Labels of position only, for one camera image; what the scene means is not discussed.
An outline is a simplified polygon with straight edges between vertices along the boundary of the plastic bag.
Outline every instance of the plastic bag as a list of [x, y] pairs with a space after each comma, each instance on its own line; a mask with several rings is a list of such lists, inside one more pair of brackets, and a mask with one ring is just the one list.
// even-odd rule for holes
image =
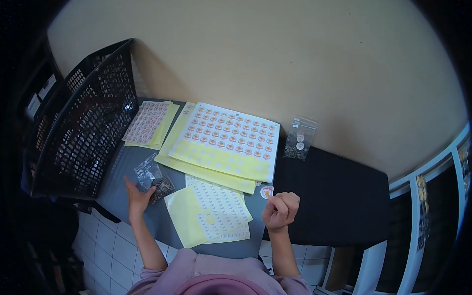
[[318, 123], [310, 118], [294, 117], [285, 141], [284, 158], [293, 158], [305, 161]]
[[157, 154], [154, 153], [151, 157], [144, 160], [143, 163], [139, 164], [139, 166], [135, 168], [139, 184], [146, 191], [149, 190], [151, 186], [156, 187], [156, 191], [149, 199], [149, 204], [156, 203], [159, 199], [175, 190], [175, 186], [172, 181], [170, 181], [170, 178], [162, 173], [159, 164], [154, 161], [156, 156]]

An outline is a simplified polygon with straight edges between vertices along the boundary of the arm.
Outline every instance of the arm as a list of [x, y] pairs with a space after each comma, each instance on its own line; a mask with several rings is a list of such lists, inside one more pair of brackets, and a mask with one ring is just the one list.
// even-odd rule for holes
[[162, 255], [162, 251], [157, 246], [143, 218], [149, 198], [156, 188], [151, 187], [146, 193], [141, 193], [136, 188], [136, 184], [129, 182], [127, 177], [125, 177], [125, 182], [129, 199], [129, 221], [138, 243], [144, 268], [148, 270], [164, 270], [167, 268], [166, 259]]
[[288, 224], [294, 221], [300, 198], [295, 193], [270, 196], [262, 212], [262, 220], [270, 237], [274, 275], [295, 277], [300, 275], [292, 244], [288, 236]]

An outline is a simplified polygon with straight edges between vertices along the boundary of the left hand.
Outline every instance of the left hand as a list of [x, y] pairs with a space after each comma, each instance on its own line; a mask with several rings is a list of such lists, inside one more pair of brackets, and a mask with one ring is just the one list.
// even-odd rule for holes
[[149, 198], [156, 191], [156, 187], [152, 186], [146, 193], [141, 193], [136, 188], [136, 183], [131, 183], [125, 176], [126, 192], [128, 193], [129, 219], [140, 217], [149, 203]]

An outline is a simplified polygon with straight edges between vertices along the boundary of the small round label on bag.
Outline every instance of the small round label on bag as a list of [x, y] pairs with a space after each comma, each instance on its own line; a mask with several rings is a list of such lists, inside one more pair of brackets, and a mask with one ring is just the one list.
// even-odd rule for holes
[[261, 188], [261, 196], [264, 199], [268, 199], [270, 195], [274, 195], [274, 187], [273, 186], [265, 186]]

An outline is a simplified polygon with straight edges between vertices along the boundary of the white tiled floor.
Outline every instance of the white tiled floor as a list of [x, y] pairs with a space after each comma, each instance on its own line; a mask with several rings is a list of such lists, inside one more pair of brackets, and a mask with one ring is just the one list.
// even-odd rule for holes
[[[157, 241], [166, 261], [172, 262], [177, 249]], [[143, 261], [131, 226], [113, 223], [95, 209], [79, 214], [79, 231], [72, 246], [84, 262], [84, 282], [99, 295], [124, 295], [140, 280]], [[296, 263], [311, 290], [324, 280], [331, 248], [292, 245]], [[262, 241], [259, 255], [267, 269], [272, 268], [270, 242]]]

